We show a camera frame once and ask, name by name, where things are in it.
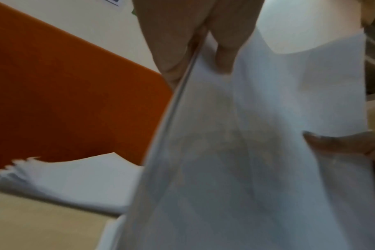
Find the orange partition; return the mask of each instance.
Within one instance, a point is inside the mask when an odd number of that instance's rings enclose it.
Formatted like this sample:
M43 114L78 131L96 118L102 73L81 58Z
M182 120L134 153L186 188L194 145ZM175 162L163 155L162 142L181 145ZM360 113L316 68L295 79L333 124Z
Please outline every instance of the orange partition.
M160 74L0 3L0 168L112 151L140 164L170 97Z

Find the finger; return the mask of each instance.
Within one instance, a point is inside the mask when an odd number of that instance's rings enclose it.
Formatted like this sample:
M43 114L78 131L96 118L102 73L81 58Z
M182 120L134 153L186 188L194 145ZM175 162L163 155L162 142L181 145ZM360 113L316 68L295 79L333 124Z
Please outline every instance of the finger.
M231 73L240 47L255 29L264 0L219 0L206 25L218 42L216 64Z
M375 161L375 131L344 137L319 136L304 132L303 136L310 147L316 151L335 154L362 154Z
M153 60L166 81L175 86L193 55L195 34L216 0L134 0L134 8Z

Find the white paper stack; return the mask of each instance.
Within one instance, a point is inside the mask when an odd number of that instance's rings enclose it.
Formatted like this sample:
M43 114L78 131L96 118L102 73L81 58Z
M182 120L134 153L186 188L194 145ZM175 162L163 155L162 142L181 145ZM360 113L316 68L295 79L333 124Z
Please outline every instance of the white paper stack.
M13 164L0 170L0 191L118 215L127 211L143 170L116 153L56 163L28 158Z

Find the beige tabletop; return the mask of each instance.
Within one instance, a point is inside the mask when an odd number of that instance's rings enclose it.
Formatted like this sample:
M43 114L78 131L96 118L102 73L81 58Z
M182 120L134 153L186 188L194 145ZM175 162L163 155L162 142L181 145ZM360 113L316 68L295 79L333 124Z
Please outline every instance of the beige tabletop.
M95 249L109 219L0 193L0 250Z

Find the orange panel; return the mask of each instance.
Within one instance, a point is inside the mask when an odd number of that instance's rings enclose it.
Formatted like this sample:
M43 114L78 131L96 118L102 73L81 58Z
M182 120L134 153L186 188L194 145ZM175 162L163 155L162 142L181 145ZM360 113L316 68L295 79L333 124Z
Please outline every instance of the orange panel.
M170 97L158 73L0 3L0 168L112 151L139 164Z

